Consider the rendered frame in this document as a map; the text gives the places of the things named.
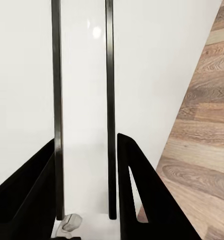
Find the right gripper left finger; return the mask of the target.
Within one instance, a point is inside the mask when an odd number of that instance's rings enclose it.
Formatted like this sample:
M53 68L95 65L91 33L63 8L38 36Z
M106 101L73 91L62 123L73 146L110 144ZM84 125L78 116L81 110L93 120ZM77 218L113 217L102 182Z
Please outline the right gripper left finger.
M0 240L50 240L55 219L52 139L0 185Z

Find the hardback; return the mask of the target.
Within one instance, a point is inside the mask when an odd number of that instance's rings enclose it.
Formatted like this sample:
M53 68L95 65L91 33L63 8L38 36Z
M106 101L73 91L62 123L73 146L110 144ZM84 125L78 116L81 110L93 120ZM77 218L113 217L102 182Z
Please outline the hardback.
M56 217L117 219L113 0L51 0Z

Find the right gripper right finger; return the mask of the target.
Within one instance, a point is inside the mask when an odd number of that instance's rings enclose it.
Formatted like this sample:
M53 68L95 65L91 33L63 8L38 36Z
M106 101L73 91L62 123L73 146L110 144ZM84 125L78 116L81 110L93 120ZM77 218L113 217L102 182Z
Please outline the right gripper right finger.
M117 134L121 240L202 240L137 142ZM131 168L148 223L136 218Z

